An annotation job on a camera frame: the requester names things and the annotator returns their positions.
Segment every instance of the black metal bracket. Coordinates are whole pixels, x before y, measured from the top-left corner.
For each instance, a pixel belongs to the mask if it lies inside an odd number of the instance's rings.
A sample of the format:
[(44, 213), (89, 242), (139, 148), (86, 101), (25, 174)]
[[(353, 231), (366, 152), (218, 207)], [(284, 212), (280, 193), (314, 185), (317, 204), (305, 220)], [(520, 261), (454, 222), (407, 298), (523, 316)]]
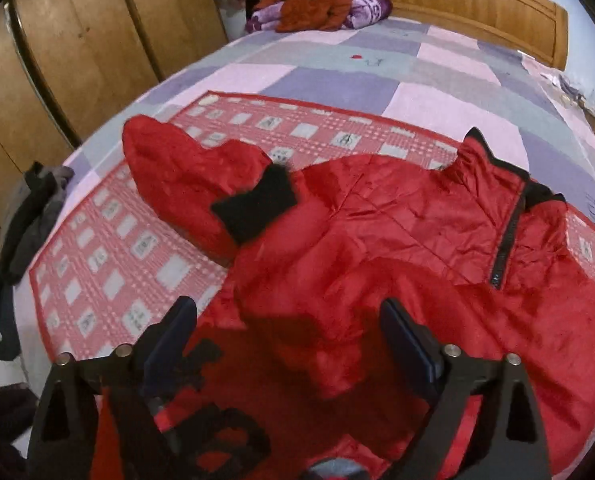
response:
[(98, 427), (95, 396), (103, 388), (110, 391), (123, 459), (142, 471), (141, 480), (175, 480), (172, 465), (177, 458), (156, 428), (145, 400), (170, 396), (181, 386), (201, 382), (196, 368), (182, 354), (196, 321), (195, 303), (181, 296), (134, 346), (123, 344), (107, 357), (83, 361), (60, 354), (47, 378), (31, 431), (31, 480), (63, 479), (65, 472), (72, 480), (88, 480)]
[(518, 355), (491, 361), (441, 345), (395, 299), (382, 303), (380, 323), (409, 386), (430, 405), (421, 430), (381, 480), (436, 479), (472, 395), (482, 396), (482, 406), (454, 478), (551, 478), (542, 419)]

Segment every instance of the zipper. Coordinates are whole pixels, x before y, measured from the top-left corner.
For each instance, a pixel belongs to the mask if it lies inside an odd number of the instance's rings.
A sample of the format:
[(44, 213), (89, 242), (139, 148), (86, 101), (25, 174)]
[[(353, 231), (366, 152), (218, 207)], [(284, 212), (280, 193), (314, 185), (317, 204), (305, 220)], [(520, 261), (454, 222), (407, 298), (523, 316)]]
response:
[(519, 196), (519, 200), (517, 200), (515, 209), (511, 214), (511, 219), (506, 225), (506, 229), (501, 238), (500, 248), (498, 249), (498, 252), (495, 256), (493, 270), (491, 271), (491, 279), (489, 282), (497, 289), (501, 287), (501, 282), (504, 278), (504, 272), (506, 271), (506, 265), (509, 261), (513, 244), (515, 243), (515, 235), (517, 231), (517, 224), (519, 223), (519, 216), (522, 214), (522, 211), (524, 211), (526, 204), (525, 193), (527, 187), (524, 188), (524, 191), (522, 191)]

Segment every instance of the bed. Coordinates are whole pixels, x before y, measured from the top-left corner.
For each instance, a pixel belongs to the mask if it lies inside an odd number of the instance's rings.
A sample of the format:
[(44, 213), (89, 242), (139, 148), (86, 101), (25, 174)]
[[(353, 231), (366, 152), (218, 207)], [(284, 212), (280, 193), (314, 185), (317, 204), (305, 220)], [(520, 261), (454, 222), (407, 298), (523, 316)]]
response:
[[(35, 391), (60, 352), (107, 355), (135, 341), (179, 294), (203, 309), (225, 277), (140, 200), (120, 143), (137, 114), (176, 124), (207, 148), (228, 137), (258, 144), (295, 168), (350, 152), (440, 168), (478, 126), (495, 156), (565, 195), (569, 248), (595, 280), (595, 137), (583, 112), (543, 77), (565, 65), (565, 10), (548, 0), (393, 4), (393, 17), (362, 30), (234, 41), (145, 93), (67, 159), (76, 176), (65, 208), (15, 291)], [(316, 116), (331, 138), (246, 123), (271, 109), (297, 122), (303, 112)], [(350, 118), (357, 139), (343, 144), (335, 128)], [(172, 281), (160, 278), (164, 268)], [(595, 430), (557, 478), (567, 478), (594, 440)]]

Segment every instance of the red jacket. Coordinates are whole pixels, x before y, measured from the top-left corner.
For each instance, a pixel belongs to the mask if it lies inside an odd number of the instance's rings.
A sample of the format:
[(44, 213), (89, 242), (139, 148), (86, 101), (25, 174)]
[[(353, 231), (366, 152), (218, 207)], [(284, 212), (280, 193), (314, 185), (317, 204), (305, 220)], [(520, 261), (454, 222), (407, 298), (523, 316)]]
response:
[[(143, 116), (123, 140), (158, 216), (231, 261), (192, 339), (212, 339), (223, 358), (170, 416), (209, 401), (253, 416), (273, 453), (251, 478), (297, 478), (327, 456), (375, 478), (401, 455), (425, 406), (407, 393), (378, 327), (389, 296), (471, 356), (519, 354), (552, 471), (581, 451), (595, 423), (595, 283), (567, 249), (561, 197), (540, 196), (546, 188), (497, 160), (477, 130), (441, 171), (354, 155), (292, 173), (298, 205), (239, 248), (210, 205), (255, 187), (270, 164), (260, 148), (229, 140), (205, 150)], [(476, 413), (474, 399), (443, 476), (459, 466)]]

